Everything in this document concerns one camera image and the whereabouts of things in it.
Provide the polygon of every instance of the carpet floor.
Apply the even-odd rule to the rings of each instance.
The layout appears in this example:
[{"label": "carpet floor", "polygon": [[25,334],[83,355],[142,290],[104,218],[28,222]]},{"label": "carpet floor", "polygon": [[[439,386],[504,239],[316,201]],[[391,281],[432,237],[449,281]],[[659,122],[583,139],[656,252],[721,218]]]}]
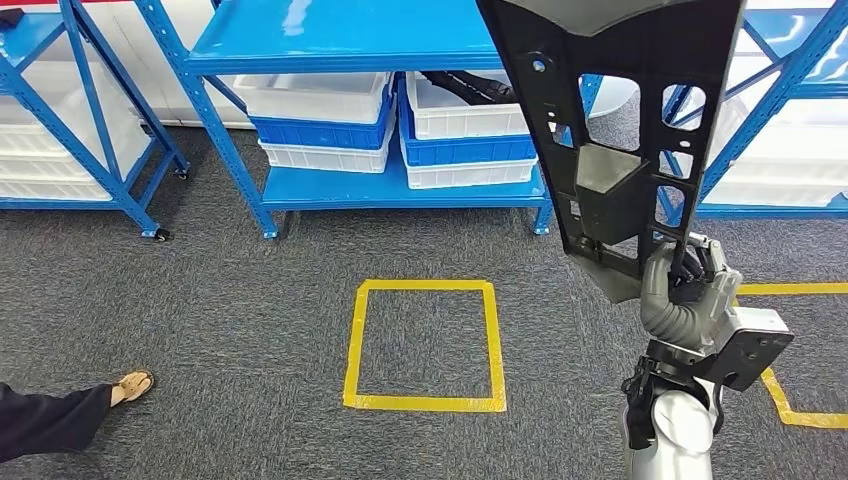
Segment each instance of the carpet floor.
[{"label": "carpet floor", "polygon": [[[628,110],[593,122],[616,135]],[[118,213],[0,211],[0,380],[60,394],[134,367],[157,375],[111,412],[87,455],[0,465],[9,479],[623,478],[619,385],[646,335],[530,231],[523,209],[275,215],[267,241],[202,130],[175,129],[193,163],[151,212],[156,244]],[[258,179],[252,132],[233,132]],[[846,281],[848,224],[704,221],[751,282]],[[341,402],[357,287],[367,278],[494,284],[505,413],[352,410]],[[775,365],[799,411],[848,412],[848,296],[748,297],[798,337]],[[359,390],[485,396],[482,298],[374,292]],[[761,382],[728,393],[718,479],[848,478],[848,431],[785,426]]]}]

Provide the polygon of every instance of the black plastic panel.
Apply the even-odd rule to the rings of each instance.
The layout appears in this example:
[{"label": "black plastic panel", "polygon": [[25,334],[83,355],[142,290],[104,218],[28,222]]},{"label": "black plastic panel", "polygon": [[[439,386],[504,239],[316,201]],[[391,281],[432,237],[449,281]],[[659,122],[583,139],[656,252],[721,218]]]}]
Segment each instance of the black plastic panel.
[{"label": "black plastic panel", "polygon": [[[548,0],[554,5],[568,1]],[[673,269],[679,270],[742,2],[675,3],[587,37],[571,34],[507,1],[477,0],[530,125],[566,252],[641,279],[656,234],[662,234],[677,241]],[[641,90],[640,146],[626,152],[641,158],[641,163],[603,193],[576,185],[581,147],[594,143],[580,98],[578,78],[582,74],[629,78]],[[663,90],[670,85],[696,86],[705,93],[699,128],[685,131],[663,123]],[[570,129],[574,148],[557,143],[549,122],[559,125],[560,131]],[[689,178],[660,173],[661,150],[692,155]],[[657,187],[661,186],[682,193],[684,206],[677,227],[656,220]],[[579,205],[579,215],[572,213],[572,201]],[[636,258],[607,248],[633,237],[639,239]]]}]

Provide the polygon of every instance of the sandal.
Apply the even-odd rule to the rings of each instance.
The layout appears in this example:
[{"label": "sandal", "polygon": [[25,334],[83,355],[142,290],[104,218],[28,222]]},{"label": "sandal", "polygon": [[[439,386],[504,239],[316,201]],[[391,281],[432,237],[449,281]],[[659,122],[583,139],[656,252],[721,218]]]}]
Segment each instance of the sandal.
[{"label": "sandal", "polygon": [[124,398],[116,403],[115,406],[125,402],[132,402],[153,388],[153,374],[147,370],[134,370],[126,374],[124,378],[118,380],[115,386],[121,387],[124,391]]}]

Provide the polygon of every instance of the shelf caster wheel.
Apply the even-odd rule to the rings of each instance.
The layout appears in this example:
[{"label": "shelf caster wheel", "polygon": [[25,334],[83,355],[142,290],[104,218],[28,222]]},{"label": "shelf caster wheel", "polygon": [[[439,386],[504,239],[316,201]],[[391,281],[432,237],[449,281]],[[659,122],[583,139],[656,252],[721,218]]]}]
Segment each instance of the shelf caster wheel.
[{"label": "shelf caster wheel", "polygon": [[153,240],[156,240],[159,243],[167,242],[171,239],[171,232],[165,230],[164,228],[159,228],[156,230],[156,233],[153,234]]}]

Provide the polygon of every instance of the yellow tape square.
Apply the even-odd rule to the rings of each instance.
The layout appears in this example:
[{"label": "yellow tape square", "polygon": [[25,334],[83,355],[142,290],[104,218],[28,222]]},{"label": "yellow tape square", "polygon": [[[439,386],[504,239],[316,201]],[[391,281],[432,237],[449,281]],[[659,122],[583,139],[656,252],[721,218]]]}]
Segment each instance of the yellow tape square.
[{"label": "yellow tape square", "polygon": [[[782,283],[741,285],[740,295],[828,295],[848,294],[848,283]],[[815,428],[848,429],[848,413],[796,412],[789,405],[774,370],[767,368],[760,376],[777,408],[780,421],[786,425]]]},{"label": "yellow tape square", "polygon": [[[359,395],[359,363],[365,333],[365,312],[371,290],[480,290],[483,294],[483,314],[489,348],[489,376],[492,396],[489,398],[409,397],[393,395]],[[495,288],[485,280],[365,280],[356,291],[353,307],[353,326],[350,332],[347,373],[345,373],[342,403],[346,407],[372,410],[419,410],[432,412],[503,412],[506,411],[501,338]]]}]

